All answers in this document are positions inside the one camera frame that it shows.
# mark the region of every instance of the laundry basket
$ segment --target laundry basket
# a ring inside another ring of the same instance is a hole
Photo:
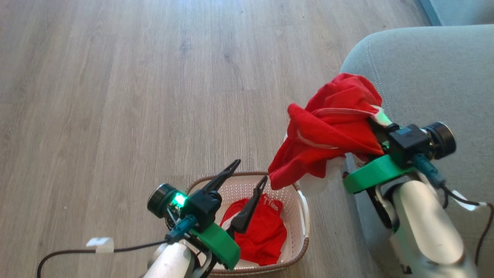
[[[228,207],[240,200],[252,197],[252,191],[261,178],[267,173],[236,173],[221,186],[218,191],[223,199],[221,207],[216,213],[215,223],[218,225],[223,219]],[[196,190],[204,187],[213,177],[200,179],[193,183],[186,191],[191,194]],[[271,182],[268,180],[264,193],[271,198],[279,200],[283,203],[283,211],[281,219],[287,229],[287,239],[281,249],[281,255],[278,262],[274,265],[259,266],[258,264],[240,260],[233,271],[224,269],[220,264],[217,264],[212,270],[212,274],[216,275],[248,275],[261,272],[269,272],[279,270],[298,262],[307,250],[309,245],[310,218],[309,207],[304,195],[297,185],[287,186],[280,190],[272,190]],[[205,257],[199,256],[201,263]]]

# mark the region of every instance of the gray fabric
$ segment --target gray fabric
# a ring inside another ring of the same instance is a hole
[[[436,161],[448,186],[471,200],[494,202],[494,25],[417,27],[372,34],[348,54],[342,72],[371,80],[393,122],[443,121],[455,134],[455,154]],[[389,274],[402,277],[369,198],[356,196],[366,243]],[[448,214],[473,255],[488,209]],[[479,277],[494,273],[494,231],[482,248]]]
[[[494,23],[492,0],[420,0],[435,26]]]

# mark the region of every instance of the couch seam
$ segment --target couch seam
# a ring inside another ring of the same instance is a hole
[[[375,65],[375,61],[374,61],[374,56],[372,54],[372,50],[371,50],[371,39],[372,37],[375,35],[372,34],[370,35],[367,40],[366,40],[366,56],[367,56],[367,61],[369,63],[369,67],[370,67],[370,71],[372,72],[372,77],[374,78],[374,80],[376,80],[377,82],[377,89],[378,89],[378,92],[382,95],[382,98],[384,100],[384,103],[386,104],[386,108],[389,108],[389,103],[388,103],[388,99],[386,98],[386,94],[384,93],[384,89],[382,87],[382,81],[381,81],[381,76],[379,75],[379,72],[377,71],[377,67]],[[391,111],[387,111],[387,116],[389,118],[392,118],[391,117]]]

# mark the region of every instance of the brown basket rim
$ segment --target brown basket rim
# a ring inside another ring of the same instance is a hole
[[[234,173],[232,175],[232,177],[238,177],[238,176],[264,176],[264,175],[269,175],[268,173],[266,172],[242,172],[242,173]],[[215,176],[208,176],[208,177],[205,177],[205,178],[201,178],[201,179],[198,179],[196,180],[195,182],[193,182],[190,186],[187,187],[187,189],[185,189],[185,193],[186,194],[189,194],[190,193],[190,190],[192,190],[197,184],[199,183],[202,183],[204,181],[207,181],[207,180],[210,180],[211,178],[214,178]],[[296,190],[296,191],[300,191],[300,187],[298,187],[297,184],[292,184],[293,188]],[[274,271],[274,270],[279,270],[279,269],[282,269],[282,268],[286,268],[286,267],[289,267],[293,264],[295,264],[296,262],[300,261],[300,259],[303,257],[303,255],[305,255],[305,252],[307,251],[307,247],[309,246],[309,238],[306,237],[304,239],[304,244],[302,246],[302,249],[300,250],[300,253],[293,259],[287,261],[287,262],[284,262],[284,263],[280,263],[280,264],[274,264],[274,265],[269,265],[269,266],[262,266],[262,267],[258,267],[258,268],[252,268],[252,269],[240,269],[240,270],[233,270],[233,271],[230,271],[230,270],[226,270],[226,269],[213,269],[211,271],[211,274],[228,274],[228,275],[236,275],[236,274],[253,274],[253,273],[260,273],[260,272],[270,272],[270,271]]]

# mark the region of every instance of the wooden floor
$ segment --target wooden floor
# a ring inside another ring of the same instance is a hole
[[[95,236],[161,239],[159,183],[266,170],[289,103],[366,35],[424,24],[414,0],[0,0],[0,277]],[[341,182],[309,205],[302,261],[258,277],[381,277]],[[153,251],[57,257],[44,277],[136,278]]]

